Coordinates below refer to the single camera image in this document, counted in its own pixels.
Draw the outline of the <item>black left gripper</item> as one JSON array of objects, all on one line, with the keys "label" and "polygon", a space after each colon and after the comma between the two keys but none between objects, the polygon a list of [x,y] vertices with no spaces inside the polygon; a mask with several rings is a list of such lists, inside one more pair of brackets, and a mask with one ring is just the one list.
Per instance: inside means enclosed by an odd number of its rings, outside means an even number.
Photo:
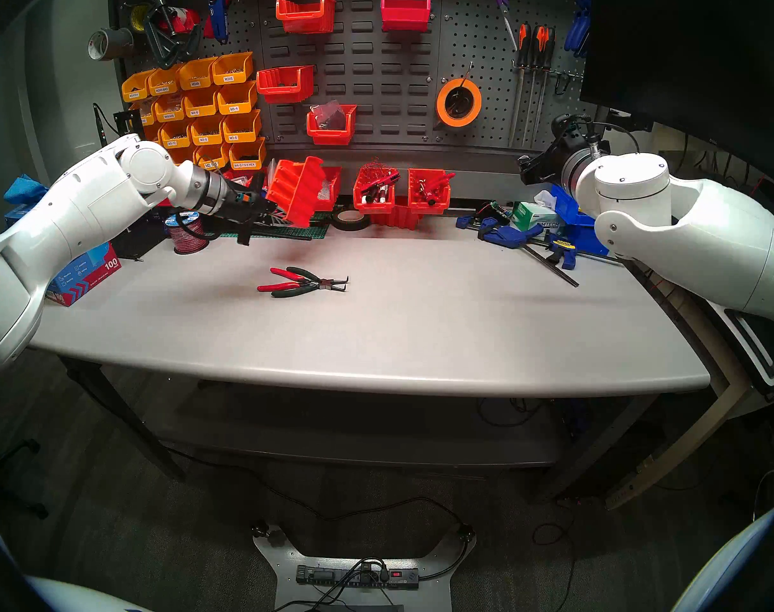
[{"label": "black left gripper", "polygon": [[223,201],[219,218],[238,223],[237,243],[249,246],[254,223],[262,222],[269,215],[266,198],[266,174],[255,173],[249,185],[244,186],[232,179],[222,178]]}]

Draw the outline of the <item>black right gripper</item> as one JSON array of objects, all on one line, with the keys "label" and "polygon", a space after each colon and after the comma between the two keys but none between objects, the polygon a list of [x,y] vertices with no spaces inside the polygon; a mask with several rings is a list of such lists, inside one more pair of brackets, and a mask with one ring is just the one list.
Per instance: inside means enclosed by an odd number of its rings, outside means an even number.
[{"label": "black right gripper", "polygon": [[518,167],[524,185],[567,185],[577,163],[585,157],[585,134],[580,121],[553,121],[553,143],[535,157],[520,156]]}]

